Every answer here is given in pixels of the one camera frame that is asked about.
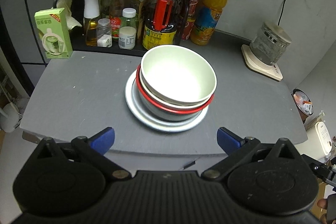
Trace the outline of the right hand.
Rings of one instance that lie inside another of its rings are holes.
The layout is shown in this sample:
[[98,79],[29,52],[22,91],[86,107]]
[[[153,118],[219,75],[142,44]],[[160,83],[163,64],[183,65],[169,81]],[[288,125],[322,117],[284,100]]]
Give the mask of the right hand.
[[[327,199],[323,198],[323,199],[320,199],[318,202],[317,202],[317,206],[323,210],[323,211],[327,211]],[[327,224],[327,220],[326,220],[326,213],[321,215],[320,217],[320,221],[323,223],[323,224]]]

